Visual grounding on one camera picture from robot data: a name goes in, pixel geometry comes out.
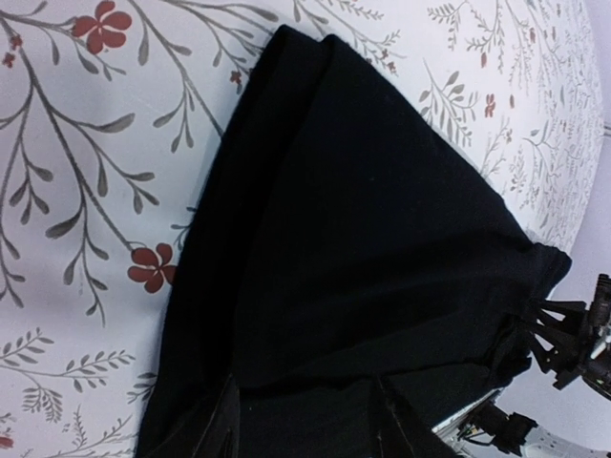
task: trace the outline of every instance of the small red flower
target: small red flower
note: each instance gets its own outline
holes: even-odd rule
[[[234,72],[231,73],[231,77],[229,78],[229,81],[231,81],[232,83],[241,85],[242,84],[242,73],[235,70]]]
[[[10,69],[12,69],[12,63],[15,61],[15,54],[7,52],[4,55],[4,60],[2,61],[2,65],[6,65]]]
[[[21,35],[14,35],[11,37],[11,49],[13,51],[17,51],[17,48],[21,48],[23,46],[23,38]]]
[[[167,281],[172,284],[176,266],[171,265],[173,252],[167,243],[160,243],[156,253],[150,248],[137,248],[132,251],[132,261],[137,264],[127,271],[127,276],[138,283],[144,283],[144,289],[157,293]]]
[[[12,448],[14,441],[10,437],[0,436],[0,449]]]
[[[92,54],[102,52],[104,46],[120,48],[127,40],[125,33],[120,31],[127,31],[131,27],[132,17],[123,11],[110,13],[114,9],[115,2],[104,0],[95,8],[95,17],[80,16],[76,18],[73,36],[79,38],[88,33],[87,49]]]
[[[495,114],[496,102],[495,95],[488,94],[486,95],[486,109],[484,110],[484,114],[486,117],[493,117]]]

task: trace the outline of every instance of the black cloth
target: black cloth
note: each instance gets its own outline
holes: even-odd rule
[[[282,27],[187,237],[137,458],[438,458],[422,430],[529,366],[516,323],[569,266],[347,44]]]

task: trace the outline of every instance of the folded black cloth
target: folded black cloth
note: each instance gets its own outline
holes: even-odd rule
[[[453,456],[422,431],[529,366],[517,323],[569,266],[347,44],[281,27],[187,237],[137,458]]]

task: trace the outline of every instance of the floral tablecloth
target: floral tablecloth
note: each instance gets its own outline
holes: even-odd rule
[[[0,0],[0,457],[133,454],[190,218],[281,24],[346,39],[570,250],[602,139],[583,0]]]

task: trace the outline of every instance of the floral print fabric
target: floral print fabric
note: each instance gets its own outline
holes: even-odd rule
[[[283,23],[344,38],[570,250],[602,140],[583,0],[0,0],[0,457],[133,455],[189,221]]]

